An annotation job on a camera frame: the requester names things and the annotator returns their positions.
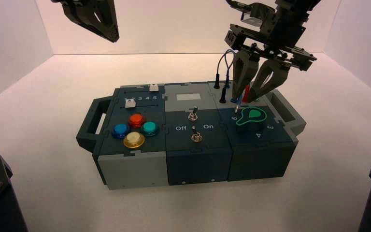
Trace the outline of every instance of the box module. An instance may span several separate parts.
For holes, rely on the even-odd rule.
[[[109,189],[283,176],[305,121],[278,90],[237,112],[228,92],[214,82],[122,86],[93,101],[76,138]]]

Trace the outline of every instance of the teal button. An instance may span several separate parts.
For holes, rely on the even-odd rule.
[[[142,132],[145,136],[153,136],[157,133],[158,127],[154,122],[146,122],[142,126]]]

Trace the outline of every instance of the white backdrop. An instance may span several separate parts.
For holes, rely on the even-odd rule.
[[[120,40],[114,44],[70,22],[60,3],[36,2],[55,54],[219,53],[228,48],[229,24],[244,25],[225,0],[115,0]],[[275,6],[275,0],[242,2]],[[319,3],[298,46],[323,51],[339,2]]]
[[[342,1],[326,53],[371,87],[371,1]]]
[[[0,93],[51,56],[34,0],[0,0]]]

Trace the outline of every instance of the round push button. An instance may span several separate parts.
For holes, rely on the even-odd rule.
[[[141,114],[133,114],[128,120],[128,124],[133,128],[140,128],[146,122]]]
[[[130,132],[130,128],[128,127],[127,124],[117,124],[113,128],[113,133],[112,136],[116,139],[122,139],[124,138],[128,133]]]
[[[124,146],[128,148],[138,148],[144,144],[145,138],[138,132],[129,133],[123,140]]]
[[[153,136],[157,134],[158,126],[154,122],[146,122],[142,126],[142,133],[145,136]]]

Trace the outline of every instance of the small display screen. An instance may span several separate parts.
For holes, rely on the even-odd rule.
[[[187,101],[187,100],[201,100],[201,95],[199,93],[185,93],[176,94],[177,101]]]

